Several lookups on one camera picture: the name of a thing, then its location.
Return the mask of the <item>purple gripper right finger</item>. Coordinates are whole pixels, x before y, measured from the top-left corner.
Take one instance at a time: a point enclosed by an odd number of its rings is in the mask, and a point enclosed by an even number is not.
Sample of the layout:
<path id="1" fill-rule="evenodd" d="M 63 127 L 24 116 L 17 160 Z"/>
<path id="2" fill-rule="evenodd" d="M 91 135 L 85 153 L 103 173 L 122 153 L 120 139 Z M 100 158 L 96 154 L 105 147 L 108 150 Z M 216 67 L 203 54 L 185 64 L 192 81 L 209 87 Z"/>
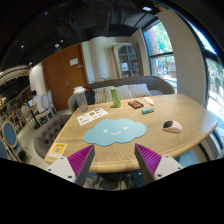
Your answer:
<path id="1" fill-rule="evenodd" d="M 182 166 L 170 155 L 162 156 L 140 144 L 135 144 L 135 156 L 145 184 L 150 184 L 182 169 Z"/>

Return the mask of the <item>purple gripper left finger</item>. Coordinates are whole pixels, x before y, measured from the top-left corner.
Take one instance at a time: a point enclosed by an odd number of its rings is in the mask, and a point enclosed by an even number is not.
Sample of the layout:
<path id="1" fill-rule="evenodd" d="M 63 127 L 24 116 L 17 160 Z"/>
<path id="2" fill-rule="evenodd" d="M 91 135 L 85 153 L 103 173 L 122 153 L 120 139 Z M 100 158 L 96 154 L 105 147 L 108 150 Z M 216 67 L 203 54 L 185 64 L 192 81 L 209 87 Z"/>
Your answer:
<path id="1" fill-rule="evenodd" d="M 94 146 L 90 145 L 69 157 L 59 157 L 47 168 L 47 171 L 76 185 L 83 186 L 94 156 Z"/>

